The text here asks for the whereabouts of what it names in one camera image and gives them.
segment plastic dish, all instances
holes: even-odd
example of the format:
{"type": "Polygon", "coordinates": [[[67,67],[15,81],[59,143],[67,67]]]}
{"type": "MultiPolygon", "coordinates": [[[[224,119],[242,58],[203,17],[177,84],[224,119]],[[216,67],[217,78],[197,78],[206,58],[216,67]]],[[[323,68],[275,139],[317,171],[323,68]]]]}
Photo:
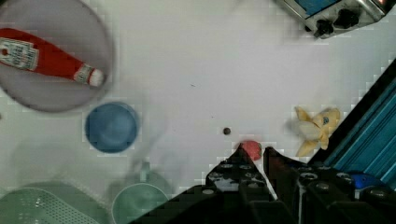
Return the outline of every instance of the plastic dish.
{"type": "Polygon", "coordinates": [[[91,145],[105,153],[120,153],[136,139],[137,115],[124,103],[96,107],[85,122],[85,134],[91,145]]]}

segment white bottle cap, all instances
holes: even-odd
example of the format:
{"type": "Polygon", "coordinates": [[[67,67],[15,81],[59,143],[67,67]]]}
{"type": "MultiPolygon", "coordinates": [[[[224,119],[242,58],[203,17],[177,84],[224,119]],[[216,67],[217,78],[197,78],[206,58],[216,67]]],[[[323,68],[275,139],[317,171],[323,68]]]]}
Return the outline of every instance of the white bottle cap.
{"type": "Polygon", "coordinates": [[[100,87],[100,86],[102,86],[104,81],[105,81],[105,75],[103,74],[103,72],[98,69],[95,69],[92,72],[92,75],[90,78],[90,85],[94,86],[94,87],[100,87]]]}

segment ketchup label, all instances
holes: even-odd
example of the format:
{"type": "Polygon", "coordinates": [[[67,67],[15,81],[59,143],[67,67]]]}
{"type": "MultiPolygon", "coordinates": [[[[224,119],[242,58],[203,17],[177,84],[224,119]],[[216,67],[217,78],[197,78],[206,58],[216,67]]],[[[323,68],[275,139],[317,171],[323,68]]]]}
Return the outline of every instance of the ketchup label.
{"type": "Polygon", "coordinates": [[[88,79],[89,79],[92,71],[93,71],[93,68],[84,63],[76,72],[76,74],[74,76],[74,80],[76,82],[88,84],[88,81],[89,81],[88,79]]]}
{"type": "Polygon", "coordinates": [[[38,49],[34,49],[29,42],[0,38],[0,61],[16,68],[34,71],[37,68],[38,49]]]}

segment black knob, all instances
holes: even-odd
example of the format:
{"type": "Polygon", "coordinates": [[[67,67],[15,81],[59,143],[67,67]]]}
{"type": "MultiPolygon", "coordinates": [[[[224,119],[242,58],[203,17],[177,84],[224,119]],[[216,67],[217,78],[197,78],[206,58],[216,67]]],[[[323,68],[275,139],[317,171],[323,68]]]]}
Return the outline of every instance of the black knob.
{"type": "Polygon", "coordinates": [[[334,32],[334,29],[332,28],[332,23],[329,21],[323,21],[323,20],[318,21],[317,28],[318,30],[314,33],[315,37],[320,37],[322,35],[329,35],[332,32],[334,32]]]}
{"type": "Polygon", "coordinates": [[[338,12],[338,19],[334,22],[334,27],[340,29],[347,29],[359,23],[359,17],[356,13],[348,10],[341,9],[338,12]]]}

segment banana peel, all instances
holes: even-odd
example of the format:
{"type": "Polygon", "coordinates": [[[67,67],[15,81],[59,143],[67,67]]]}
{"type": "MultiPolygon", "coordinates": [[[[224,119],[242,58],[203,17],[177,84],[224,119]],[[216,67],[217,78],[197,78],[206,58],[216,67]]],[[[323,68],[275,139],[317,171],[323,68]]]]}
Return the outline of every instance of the banana peel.
{"type": "Polygon", "coordinates": [[[305,137],[305,141],[300,146],[297,156],[308,155],[318,145],[326,150],[329,146],[329,135],[335,131],[340,121],[340,111],[337,108],[329,108],[311,118],[301,107],[296,106],[295,110],[300,121],[300,132],[305,137]]]}

